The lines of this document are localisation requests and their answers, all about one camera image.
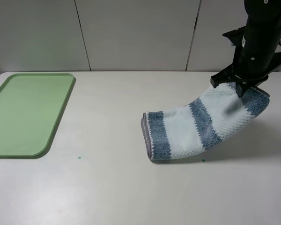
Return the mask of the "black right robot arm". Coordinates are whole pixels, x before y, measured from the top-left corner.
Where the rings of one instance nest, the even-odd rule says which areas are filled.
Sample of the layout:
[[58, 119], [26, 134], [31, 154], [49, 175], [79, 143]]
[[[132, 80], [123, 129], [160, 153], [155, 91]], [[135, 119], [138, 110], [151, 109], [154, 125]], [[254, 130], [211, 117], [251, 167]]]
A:
[[266, 81], [281, 66], [281, 0], [246, 0], [246, 25], [223, 34], [235, 46], [232, 63], [211, 77], [216, 88], [222, 83], [236, 83], [242, 97], [254, 86]]

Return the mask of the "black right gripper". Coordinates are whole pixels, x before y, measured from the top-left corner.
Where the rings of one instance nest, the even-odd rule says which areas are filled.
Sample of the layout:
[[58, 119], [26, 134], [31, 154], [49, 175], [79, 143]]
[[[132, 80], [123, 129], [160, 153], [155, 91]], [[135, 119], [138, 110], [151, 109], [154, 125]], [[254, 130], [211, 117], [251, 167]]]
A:
[[213, 88], [236, 82], [236, 93], [241, 98], [250, 87], [265, 81], [281, 66], [281, 52], [276, 52], [281, 28], [257, 29], [249, 25], [223, 33], [223, 36], [235, 46], [235, 52], [232, 63], [211, 76]]

